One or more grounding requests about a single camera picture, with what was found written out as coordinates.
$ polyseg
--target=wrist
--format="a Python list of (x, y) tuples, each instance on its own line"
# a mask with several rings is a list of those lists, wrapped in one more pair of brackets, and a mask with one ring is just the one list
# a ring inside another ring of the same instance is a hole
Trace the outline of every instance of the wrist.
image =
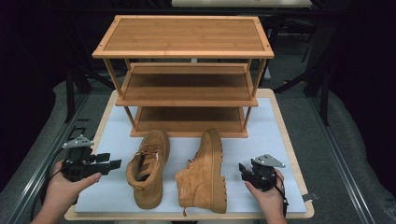
[(287, 223), (286, 218), (283, 216), (283, 213), (272, 213), (265, 215), (265, 219), (268, 224), (284, 224)]
[(59, 216), (51, 209), (47, 209), (47, 207), (43, 206), (32, 223), (40, 223), (40, 224), (59, 223), (61, 217), (62, 216)]

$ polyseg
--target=bamboo shelf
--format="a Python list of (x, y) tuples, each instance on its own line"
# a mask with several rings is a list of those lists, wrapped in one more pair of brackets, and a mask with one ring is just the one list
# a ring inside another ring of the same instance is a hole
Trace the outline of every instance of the bamboo shelf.
[[(262, 69), (274, 53), (257, 17), (116, 16), (93, 58), (103, 59), (131, 123), (131, 136), (164, 129), (199, 137), (248, 137)], [(128, 68), (120, 84), (110, 59)], [(245, 59), (246, 63), (131, 63), (130, 59)], [(249, 68), (261, 60), (256, 80)], [(130, 106), (136, 106), (132, 114)]]
[(131, 63), (116, 105), (258, 106), (243, 63)]

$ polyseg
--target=shoe rack top shelf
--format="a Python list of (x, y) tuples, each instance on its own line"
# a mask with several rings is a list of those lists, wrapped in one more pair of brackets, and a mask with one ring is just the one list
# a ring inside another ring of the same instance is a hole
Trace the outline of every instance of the shoe rack top shelf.
[(116, 105), (258, 106), (244, 63), (131, 63)]
[(116, 16), (93, 58), (272, 59), (257, 17)]

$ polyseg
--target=boot sole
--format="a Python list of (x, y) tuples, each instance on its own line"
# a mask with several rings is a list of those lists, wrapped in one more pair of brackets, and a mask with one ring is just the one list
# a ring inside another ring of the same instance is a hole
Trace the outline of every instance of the boot sole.
[(220, 175), (221, 163), (223, 157), (222, 143), (219, 133), (214, 130), (208, 130), (212, 139), (213, 147), (213, 173), (212, 173), (212, 205), (211, 210), (215, 213), (224, 214), (227, 210), (227, 192), (225, 187), (225, 177)]

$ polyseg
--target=boot laces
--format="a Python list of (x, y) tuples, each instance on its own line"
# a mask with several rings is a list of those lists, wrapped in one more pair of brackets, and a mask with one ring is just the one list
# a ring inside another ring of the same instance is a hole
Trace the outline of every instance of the boot laces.
[(194, 156), (194, 158), (192, 160), (187, 160), (187, 169), (190, 169), (190, 167), (192, 167), (193, 163), (195, 162), (195, 160), (196, 160), (196, 158), (198, 156), (198, 152), (199, 151), (195, 152), (195, 156)]
[(158, 145), (147, 145), (136, 152), (136, 156), (147, 156), (157, 153), (159, 151)]

